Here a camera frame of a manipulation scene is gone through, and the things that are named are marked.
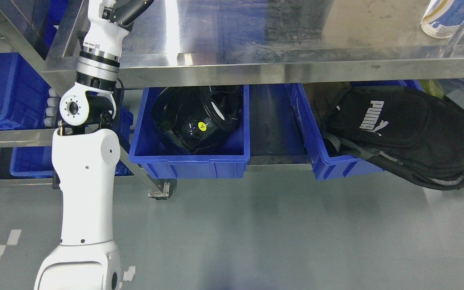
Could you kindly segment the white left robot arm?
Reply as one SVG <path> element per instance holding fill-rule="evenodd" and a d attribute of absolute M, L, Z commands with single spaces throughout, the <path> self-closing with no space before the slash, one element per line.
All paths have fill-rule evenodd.
<path fill-rule="evenodd" d="M 112 123 L 123 37 L 86 35 L 74 85 L 61 98 L 52 162 L 62 191 L 60 243 L 42 262 L 35 290 L 117 290 L 114 175 L 121 149 Z"/>

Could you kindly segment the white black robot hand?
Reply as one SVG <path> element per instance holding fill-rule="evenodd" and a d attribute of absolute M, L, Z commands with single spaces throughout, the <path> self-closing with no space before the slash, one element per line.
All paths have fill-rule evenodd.
<path fill-rule="evenodd" d="M 81 43 L 82 50 L 118 61 L 123 40 L 134 21 L 152 4 L 152 0 L 90 0 L 87 13 L 90 25 Z"/>

